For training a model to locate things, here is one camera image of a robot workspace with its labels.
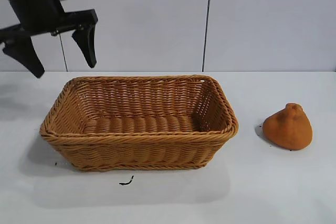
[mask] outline woven basket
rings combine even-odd
[[[74,167],[101,171],[200,168],[237,131],[207,76],[75,78],[40,128]]]

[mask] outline white wall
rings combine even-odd
[[[71,33],[62,34],[69,71],[201,71],[207,0],[67,0],[95,8],[97,65],[90,69]]]
[[[336,69],[335,0],[211,0],[206,71]]]
[[[207,0],[67,0],[95,8],[97,65],[62,34],[69,71],[201,71]],[[0,0],[0,28],[18,20]],[[335,71],[334,0],[211,0],[205,71]],[[65,71],[59,38],[33,37],[46,70]],[[0,71],[25,70],[0,51]]]

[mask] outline orange toy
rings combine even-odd
[[[288,103],[283,110],[267,118],[262,130],[268,140],[289,150],[307,147],[313,136],[308,117],[296,103]]]

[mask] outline basket rim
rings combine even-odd
[[[160,81],[176,81],[176,80],[190,80],[190,79],[206,79],[215,86],[215,90],[217,91],[217,95],[220,97],[220,101],[223,103],[224,108],[228,112],[228,120],[229,124],[224,130],[221,131],[208,131],[208,132],[200,132],[200,131],[193,131],[193,132],[138,132],[138,133],[57,133],[49,129],[49,125],[51,124],[52,120],[57,117],[57,113],[60,109],[60,105],[66,100],[68,93],[71,91],[72,85],[82,81],[99,81],[103,79],[115,80],[115,81],[130,81],[136,82],[141,80],[160,80]],[[228,100],[226,99],[223,90],[221,89],[219,83],[210,76],[205,76],[201,74],[193,74],[193,75],[177,75],[177,76],[82,76],[82,77],[75,77],[68,81],[58,98],[56,99],[54,105],[48,112],[47,116],[45,117],[41,127],[40,127],[40,134],[45,137],[57,137],[57,138],[75,138],[77,140],[84,139],[84,138],[91,138],[91,137],[100,137],[100,138],[110,138],[110,137],[117,137],[117,138],[130,138],[130,137],[188,137],[188,136],[221,136],[224,138],[231,138],[238,132],[238,121],[235,116],[233,109],[231,108]]]

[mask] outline white tabletop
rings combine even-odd
[[[333,72],[205,73],[240,128],[198,170],[81,173],[38,135],[73,77],[163,74],[192,73],[0,73],[0,223],[336,223]],[[257,135],[288,102],[300,103],[313,127],[313,142],[297,152]]]

